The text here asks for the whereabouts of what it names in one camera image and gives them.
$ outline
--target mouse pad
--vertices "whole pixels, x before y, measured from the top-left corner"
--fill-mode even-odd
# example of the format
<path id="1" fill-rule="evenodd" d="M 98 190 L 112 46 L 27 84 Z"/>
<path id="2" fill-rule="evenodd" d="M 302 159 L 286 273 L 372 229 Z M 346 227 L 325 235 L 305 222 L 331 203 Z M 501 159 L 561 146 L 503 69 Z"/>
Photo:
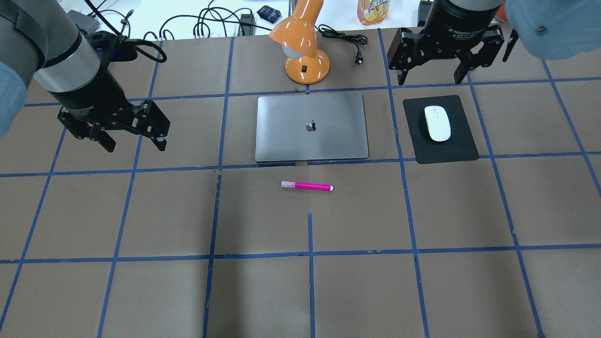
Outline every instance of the mouse pad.
<path id="1" fill-rule="evenodd" d="M 427 106 L 441 106 L 447 111 L 451 125 L 451 137 L 448 140 L 436 142 L 430 138 L 424 114 Z M 417 163 L 471 161 L 480 157 L 459 96 L 406 99 L 403 107 Z"/>

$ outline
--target desk lamp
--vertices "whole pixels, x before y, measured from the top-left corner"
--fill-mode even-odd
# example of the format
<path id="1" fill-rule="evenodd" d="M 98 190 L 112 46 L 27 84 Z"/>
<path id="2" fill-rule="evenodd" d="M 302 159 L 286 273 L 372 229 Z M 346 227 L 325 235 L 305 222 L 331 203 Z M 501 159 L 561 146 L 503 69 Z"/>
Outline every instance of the desk lamp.
<path id="1" fill-rule="evenodd" d="M 330 59 L 317 49 L 315 21 L 323 0 L 300 0 L 292 15 L 282 20 L 269 37 L 282 45 L 288 55 L 286 75 L 298 84 L 314 84 L 330 71 Z"/>

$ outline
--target snack bag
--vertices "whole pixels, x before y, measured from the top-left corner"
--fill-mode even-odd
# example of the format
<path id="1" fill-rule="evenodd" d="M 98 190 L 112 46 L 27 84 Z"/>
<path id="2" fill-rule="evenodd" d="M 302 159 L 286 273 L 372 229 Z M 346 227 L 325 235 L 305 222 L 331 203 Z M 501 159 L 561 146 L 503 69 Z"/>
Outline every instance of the snack bag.
<path id="1" fill-rule="evenodd" d="M 357 17 L 366 26 L 375 25 L 384 20 L 389 6 L 390 0 L 359 0 Z"/>

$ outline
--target marker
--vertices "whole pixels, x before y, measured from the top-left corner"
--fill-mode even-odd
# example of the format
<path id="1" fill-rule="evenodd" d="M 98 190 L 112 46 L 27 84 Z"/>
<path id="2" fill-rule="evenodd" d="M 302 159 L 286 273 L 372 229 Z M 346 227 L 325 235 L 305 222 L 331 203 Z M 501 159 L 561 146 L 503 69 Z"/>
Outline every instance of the marker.
<path id="1" fill-rule="evenodd" d="M 320 191 L 333 191 L 334 190 L 334 186 L 329 185 L 329 184 L 288 182 L 288 181 L 282 181 L 282 188 L 309 189 L 309 190 L 320 190 Z"/>

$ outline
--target computer mouse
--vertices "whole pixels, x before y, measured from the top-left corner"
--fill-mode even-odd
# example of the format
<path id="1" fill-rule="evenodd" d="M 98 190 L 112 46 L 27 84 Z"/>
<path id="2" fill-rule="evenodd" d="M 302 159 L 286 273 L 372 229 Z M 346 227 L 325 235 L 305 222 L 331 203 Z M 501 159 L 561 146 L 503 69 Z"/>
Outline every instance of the computer mouse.
<path id="1" fill-rule="evenodd" d="M 451 137 L 451 123 L 447 111 L 441 106 L 427 106 L 424 108 L 426 126 L 430 138 L 436 142 L 444 142 Z"/>

